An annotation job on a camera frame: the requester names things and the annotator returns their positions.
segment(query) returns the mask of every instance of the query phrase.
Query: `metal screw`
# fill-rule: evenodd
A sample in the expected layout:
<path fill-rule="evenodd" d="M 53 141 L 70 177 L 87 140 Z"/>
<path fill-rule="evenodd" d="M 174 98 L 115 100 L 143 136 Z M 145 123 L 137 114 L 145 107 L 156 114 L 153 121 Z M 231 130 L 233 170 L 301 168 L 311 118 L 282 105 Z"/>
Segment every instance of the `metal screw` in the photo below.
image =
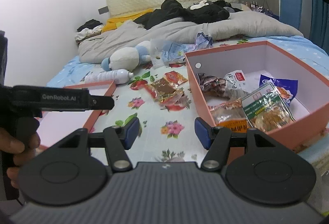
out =
<path fill-rule="evenodd" d="M 124 169 L 127 168 L 130 165 L 130 163 L 126 160 L 118 160 L 115 161 L 113 165 L 118 169 Z"/>
<path fill-rule="evenodd" d="M 214 169 L 219 167 L 219 163 L 215 160 L 208 160 L 203 163 L 203 166 L 208 169 Z"/>

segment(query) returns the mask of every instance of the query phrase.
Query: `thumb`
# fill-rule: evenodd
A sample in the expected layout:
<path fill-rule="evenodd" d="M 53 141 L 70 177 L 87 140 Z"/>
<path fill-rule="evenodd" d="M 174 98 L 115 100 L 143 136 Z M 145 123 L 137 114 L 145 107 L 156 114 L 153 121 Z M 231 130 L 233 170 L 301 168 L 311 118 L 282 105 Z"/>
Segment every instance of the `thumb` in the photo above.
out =
<path fill-rule="evenodd" d="M 24 151 L 24 144 L 11 136 L 5 129 L 0 128 L 0 150 L 10 154 L 20 154 Z"/>

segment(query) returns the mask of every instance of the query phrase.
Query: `bed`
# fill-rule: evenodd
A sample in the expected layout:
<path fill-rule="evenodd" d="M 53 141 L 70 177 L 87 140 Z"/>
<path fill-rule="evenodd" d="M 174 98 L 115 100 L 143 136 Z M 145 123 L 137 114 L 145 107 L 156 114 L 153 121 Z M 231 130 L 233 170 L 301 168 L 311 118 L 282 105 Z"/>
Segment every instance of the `bed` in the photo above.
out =
<path fill-rule="evenodd" d="M 112 17 L 126 13 L 137 12 L 147 8 L 159 8 L 164 0 L 106 0 Z M 177 0 L 184 8 L 200 0 Z M 239 0 L 226 0 L 233 7 L 247 10 Z M 269 40 L 277 46 L 294 54 L 308 65 L 312 66 L 329 78 L 329 56 L 318 46 L 302 36 L 262 36 L 250 38 L 247 36 L 233 37 L 216 41 L 214 47 L 245 43 L 248 41 Z M 184 65 L 161 67 L 153 69 L 151 64 L 143 65 L 134 70 L 135 77 L 152 82 L 164 73 L 177 71 L 187 77 Z M 48 84 L 49 87 L 83 82 L 84 76 L 90 72 L 102 71 L 100 64 L 81 63 L 79 57 L 73 58 Z M 141 132 L 133 147 L 127 154 L 134 165 L 139 161 L 183 162 L 200 161 L 206 150 L 202 147 L 194 133 L 194 119 L 198 116 L 195 110 L 189 84 L 182 85 L 186 99 L 181 104 L 159 109 L 158 105 L 134 90 L 131 84 L 118 85 L 114 92 L 115 108 L 103 112 L 93 127 L 93 132 L 100 132 L 107 126 L 123 125 L 126 119 L 135 115 L 140 119 Z M 169 132 L 169 127 L 179 127 L 175 133 Z M 329 135 L 328 130 L 319 134 L 318 141 L 300 145 L 296 149 L 307 161 L 316 166 L 323 174 L 329 169 Z M 92 149 L 92 155 L 106 163 L 105 153 L 101 149 Z"/>

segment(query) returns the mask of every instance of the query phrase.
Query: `white bottle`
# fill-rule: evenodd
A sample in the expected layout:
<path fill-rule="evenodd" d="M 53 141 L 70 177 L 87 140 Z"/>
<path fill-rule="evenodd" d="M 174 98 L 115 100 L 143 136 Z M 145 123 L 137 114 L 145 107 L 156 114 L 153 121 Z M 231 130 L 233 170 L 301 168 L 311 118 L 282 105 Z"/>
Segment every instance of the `white bottle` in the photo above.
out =
<path fill-rule="evenodd" d="M 115 84 L 125 84 L 133 77 L 134 73 L 130 73 L 126 69 L 119 69 L 86 75 L 85 83 L 113 80 Z"/>

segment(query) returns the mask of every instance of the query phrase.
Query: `purple snack package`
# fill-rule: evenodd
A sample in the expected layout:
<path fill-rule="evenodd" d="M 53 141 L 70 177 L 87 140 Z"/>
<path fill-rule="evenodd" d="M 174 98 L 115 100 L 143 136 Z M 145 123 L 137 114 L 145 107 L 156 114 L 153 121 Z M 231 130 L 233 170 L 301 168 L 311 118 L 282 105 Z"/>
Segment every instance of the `purple snack package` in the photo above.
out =
<path fill-rule="evenodd" d="M 280 96 L 285 101 L 286 105 L 289 106 L 290 102 L 297 94 L 298 80 L 269 78 L 261 75 L 259 86 L 266 84 L 268 81 L 271 81 L 277 87 Z"/>

